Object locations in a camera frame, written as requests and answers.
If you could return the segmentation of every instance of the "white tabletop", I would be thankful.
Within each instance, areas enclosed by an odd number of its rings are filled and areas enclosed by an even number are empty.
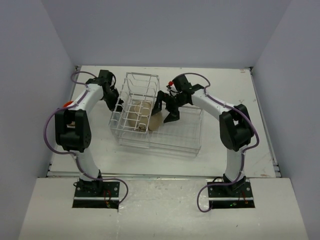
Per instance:
[[[175,76],[195,72],[206,76],[211,87],[211,95],[228,103],[244,104],[252,123],[260,136],[260,145],[247,152],[245,173],[247,177],[275,177],[273,158],[263,126],[257,98],[255,95],[250,71],[247,69],[214,69],[214,68],[170,68],[170,67],[128,67],[128,66],[82,66],[82,71],[99,75],[99,71],[109,70],[117,78],[116,87],[120,87],[127,72],[159,75],[160,89],[165,91],[166,85]],[[78,81],[86,82],[91,76],[80,74]],[[197,76],[188,76],[192,84],[203,86],[206,82]],[[77,85],[72,99],[76,99],[84,90]],[[176,155],[150,154],[147,151],[133,151],[132,148],[119,146],[112,135],[108,123],[111,112],[104,101],[96,104],[89,115],[92,141],[90,145],[96,165],[104,174],[145,174],[173,176],[221,176],[226,169],[227,151],[220,140],[219,123],[205,113],[203,120],[202,148],[196,157]],[[78,173],[70,156],[52,156],[50,176],[72,176]]]
[[[288,178],[251,179],[255,208],[214,209],[208,213],[199,212],[196,206],[204,179],[130,180],[129,195],[119,212],[72,208],[75,181],[36,181],[20,240],[308,239]],[[200,203],[203,208],[208,205],[207,191]]]

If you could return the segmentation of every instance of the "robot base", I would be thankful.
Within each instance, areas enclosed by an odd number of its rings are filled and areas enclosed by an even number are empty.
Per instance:
[[[74,183],[73,208],[118,209],[118,181],[83,181]]]
[[[251,184],[246,178],[237,182],[237,185],[208,187],[208,196],[212,209],[255,208]]]

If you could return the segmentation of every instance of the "white wire crate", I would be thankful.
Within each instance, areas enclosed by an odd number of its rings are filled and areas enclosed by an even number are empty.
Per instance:
[[[151,111],[159,91],[159,77],[153,74],[127,72],[119,91],[117,106],[109,121],[112,134],[120,145],[136,148],[157,148],[198,154],[201,148],[203,110],[194,106],[179,108],[180,120],[167,122],[155,130],[149,130]],[[142,101],[149,103],[144,107]],[[139,114],[133,117],[133,108]],[[169,114],[162,104],[163,120]]]

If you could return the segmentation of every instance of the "white wall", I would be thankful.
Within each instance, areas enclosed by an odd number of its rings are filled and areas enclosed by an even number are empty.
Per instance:
[[[253,69],[280,170],[320,239],[320,1],[293,0]]]
[[[42,0],[78,65],[253,66],[290,0]]]
[[[42,130],[70,96],[73,65],[39,0],[1,1],[0,32],[0,239],[14,240],[36,178],[46,175]]]

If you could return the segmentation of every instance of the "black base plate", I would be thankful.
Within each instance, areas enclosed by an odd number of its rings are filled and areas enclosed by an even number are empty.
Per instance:
[[[209,206],[212,209],[247,209],[255,208],[251,184],[245,181],[235,190],[227,186],[208,187]]]
[[[86,208],[86,209],[118,209],[119,200],[110,199],[119,197],[120,183],[118,181],[103,181],[102,190],[100,191],[83,191],[79,189],[78,182],[76,183],[73,208]]]

